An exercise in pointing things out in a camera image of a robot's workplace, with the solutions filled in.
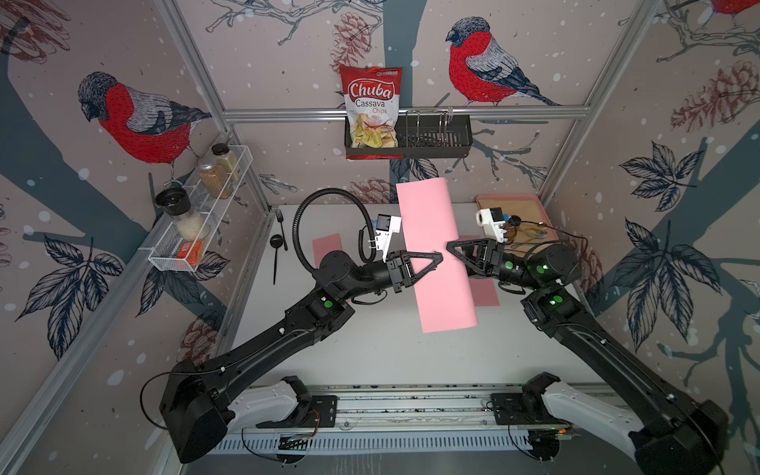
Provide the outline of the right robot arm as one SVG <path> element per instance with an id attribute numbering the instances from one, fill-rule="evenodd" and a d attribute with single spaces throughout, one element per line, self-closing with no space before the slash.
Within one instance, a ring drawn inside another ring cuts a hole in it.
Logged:
<path id="1" fill-rule="evenodd" d="M 573 247 L 549 241 L 518 256 L 494 239 L 466 239 L 450 241 L 446 249 L 470 276 L 524 290 L 522 307 L 528 320 L 581 358 L 627 404 L 626 410 L 619 410 L 542 374 L 524 391 L 538 395 L 552 417 L 607 441 L 644 474 L 710 474 L 724 468 L 724 410 L 710 400 L 695 401 L 658 376 L 567 291 L 567 284 L 580 274 Z"/>

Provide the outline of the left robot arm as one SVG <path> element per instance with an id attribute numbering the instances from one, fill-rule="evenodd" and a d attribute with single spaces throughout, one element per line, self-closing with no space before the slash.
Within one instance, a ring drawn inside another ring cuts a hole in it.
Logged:
<path id="1" fill-rule="evenodd" d="M 297 352 L 337 332 L 354 314 L 350 300 L 415 286 L 443 262 L 441 253 L 395 251 L 386 261 L 357 265 L 344 251 L 326 255 L 313 271 L 314 289 L 283 319 L 229 352 L 168 373 L 160 413 L 182 463 L 209 453 L 235 419 L 233 403 L 247 387 Z"/>

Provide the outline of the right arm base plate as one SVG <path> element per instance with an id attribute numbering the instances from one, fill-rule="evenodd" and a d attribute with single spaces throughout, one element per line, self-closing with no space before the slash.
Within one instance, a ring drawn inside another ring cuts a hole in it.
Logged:
<path id="1" fill-rule="evenodd" d="M 548 412 L 540 396 L 527 393 L 492 393 L 487 407 L 497 426 L 552 426 L 567 428 L 568 423 Z"/>

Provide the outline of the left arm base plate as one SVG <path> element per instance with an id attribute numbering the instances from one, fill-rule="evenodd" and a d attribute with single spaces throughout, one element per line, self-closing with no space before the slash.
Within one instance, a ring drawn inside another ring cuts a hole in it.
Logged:
<path id="1" fill-rule="evenodd" d="M 312 396 L 309 402 L 300 401 L 295 410 L 279 422 L 262 422 L 257 429 L 322 429 L 333 428 L 338 413 L 338 396 Z"/>

